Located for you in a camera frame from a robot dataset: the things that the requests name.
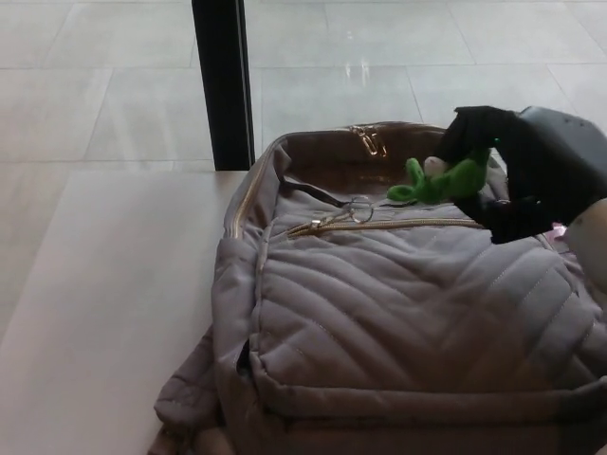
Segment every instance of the zipper pull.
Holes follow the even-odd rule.
[[[376,205],[377,203],[373,204],[366,196],[355,196],[337,214],[314,219],[305,225],[295,227],[289,231],[289,235],[303,231],[317,231],[341,221],[353,221],[359,225],[368,223],[373,218]]]
[[[350,127],[350,131],[360,137],[362,145],[370,156],[381,156],[382,158],[388,156],[388,150],[375,127],[354,125]]]

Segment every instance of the metal ring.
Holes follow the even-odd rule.
[[[365,217],[365,218],[358,218],[357,217],[357,211],[360,210],[356,210],[354,209],[354,204],[362,204],[362,205],[366,205],[368,210],[369,210],[369,216]],[[367,196],[355,196],[352,198],[352,200],[350,201],[349,204],[349,214],[350,214],[350,218],[352,219],[352,221],[354,221],[355,223],[358,224],[362,224],[362,223],[367,223],[369,221],[371,221],[371,219],[373,218],[373,215],[375,213],[375,209],[373,207],[373,203],[371,202],[371,200],[367,197]]]

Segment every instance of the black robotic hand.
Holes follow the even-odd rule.
[[[521,113],[461,107],[434,153],[449,164],[495,148],[507,166],[509,201],[481,194],[453,201],[502,244],[570,224],[607,197],[607,137],[591,122],[539,107]]]

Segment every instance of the quilted fabric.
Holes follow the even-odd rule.
[[[380,216],[464,217],[454,206]],[[602,399],[602,311],[546,243],[430,226],[287,237],[309,219],[275,220],[260,250],[251,360],[272,410],[522,422]]]

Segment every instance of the white object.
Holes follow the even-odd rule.
[[[428,177],[442,175],[447,170],[447,163],[436,156],[429,156],[424,161],[424,174]]]
[[[0,454],[147,452],[244,174],[72,175],[0,346]]]
[[[601,199],[567,227],[565,242],[578,257],[585,275],[607,294],[607,199]]]

